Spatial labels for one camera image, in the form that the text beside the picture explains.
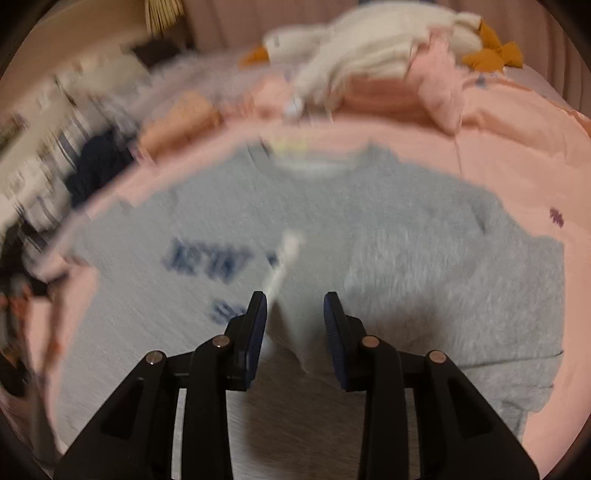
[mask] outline navy blue clothing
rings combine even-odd
[[[72,208],[82,205],[134,162],[125,142],[117,135],[117,130],[112,128],[91,138],[82,148],[75,162],[76,171],[65,181],[72,196]]]

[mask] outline folded clothes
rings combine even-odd
[[[421,46],[406,77],[352,77],[345,86],[341,110],[383,115],[399,121],[434,122],[454,135],[462,124],[463,75],[449,52],[449,34],[434,30]]]
[[[72,196],[72,208],[87,201],[125,170],[135,160],[118,131],[110,129],[91,138],[76,160],[76,171],[66,178],[65,184]]]
[[[153,159],[218,127],[217,109],[198,92],[186,92],[162,118],[142,127],[138,145]]]

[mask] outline gray sweatshirt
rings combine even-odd
[[[340,159],[244,148],[113,208],[75,251],[101,282],[64,368],[66,443],[146,352],[194,349],[260,289],[273,305],[258,376],[228,398],[237,479],[354,477],[363,395],[335,386],[328,291],[399,350],[445,351],[518,436],[560,364],[562,246],[492,194],[376,146]]]

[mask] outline wall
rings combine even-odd
[[[31,30],[0,79],[0,112],[73,60],[147,38],[144,0],[78,0]]]

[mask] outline stuffed toy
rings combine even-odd
[[[422,2],[377,2],[362,5],[327,25],[297,25],[270,31],[261,47],[244,61],[305,61],[291,82],[295,104],[329,111],[340,104],[352,76],[403,78],[420,44],[428,44],[433,27],[452,31],[450,51],[457,57],[482,49],[481,17]]]
[[[505,66],[523,68],[523,55],[514,41],[501,44],[496,32],[484,20],[480,24],[480,39],[483,49],[464,55],[462,63],[477,72],[498,72]]]

